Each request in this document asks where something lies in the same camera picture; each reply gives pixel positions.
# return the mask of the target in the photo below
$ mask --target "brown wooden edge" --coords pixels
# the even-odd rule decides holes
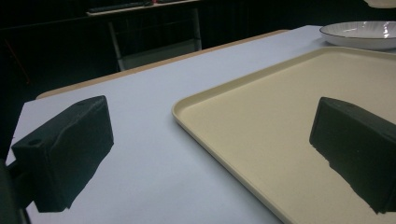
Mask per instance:
[[[165,64],[168,64],[168,63],[178,62],[178,61],[181,61],[181,60],[184,60],[184,59],[188,59],[190,57],[194,57],[194,56],[197,56],[197,55],[200,55],[200,54],[208,53],[208,52],[213,51],[213,50],[228,48],[230,46],[246,43],[248,41],[252,41],[252,40],[256,40],[256,39],[261,39],[261,38],[268,37],[268,36],[271,36],[271,35],[281,34],[281,33],[287,32],[287,31],[288,30],[277,30],[277,31],[273,31],[271,33],[267,33],[267,34],[263,34],[263,35],[256,35],[256,36],[253,36],[253,37],[250,37],[250,38],[234,41],[234,42],[231,42],[231,43],[228,43],[228,44],[224,44],[224,45],[220,45],[220,46],[217,46],[217,47],[214,47],[214,48],[203,49],[203,50],[200,50],[200,51],[195,51],[193,53],[181,55],[181,56],[178,56],[178,57],[175,57],[175,58],[163,60],[163,61],[156,62],[156,63],[150,63],[150,64],[143,65],[143,66],[140,66],[140,67],[136,67],[136,68],[133,68],[133,69],[128,69],[128,70],[125,70],[125,71],[122,71],[122,72],[111,74],[111,75],[108,75],[108,76],[105,76],[105,77],[99,77],[99,78],[91,79],[91,80],[88,80],[88,81],[83,81],[83,82],[80,82],[80,83],[77,83],[77,84],[74,84],[74,85],[65,86],[65,87],[62,87],[62,88],[59,88],[59,89],[56,89],[56,90],[46,91],[46,92],[43,92],[40,95],[38,95],[36,97],[36,99],[42,99],[42,98],[45,98],[45,97],[49,97],[51,95],[56,95],[56,94],[63,93],[63,92],[66,92],[66,91],[77,90],[77,89],[80,89],[80,88],[83,88],[83,87],[87,87],[87,86],[91,86],[91,85],[94,85],[94,84],[97,84],[97,83],[109,81],[109,80],[112,80],[112,79],[115,79],[115,78],[129,76],[129,75],[141,72],[141,71],[148,70],[150,68],[155,68],[155,67],[162,66],[162,65],[165,65]]]

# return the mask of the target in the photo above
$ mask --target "background table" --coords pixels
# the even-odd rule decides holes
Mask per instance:
[[[280,223],[176,124],[171,108],[198,91],[329,46],[318,29],[305,26],[25,104],[14,143],[97,95],[108,100],[115,138],[70,210],[39,214],[32,203],[32,222]]]

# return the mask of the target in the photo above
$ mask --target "white bowl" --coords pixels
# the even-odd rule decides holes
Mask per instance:
[[[355,49],[396,48],[396,21],[351,21],[320,28],[329,43]]]
[[[391,8],[396,7],[396,0],[364,0],[370,7]]]

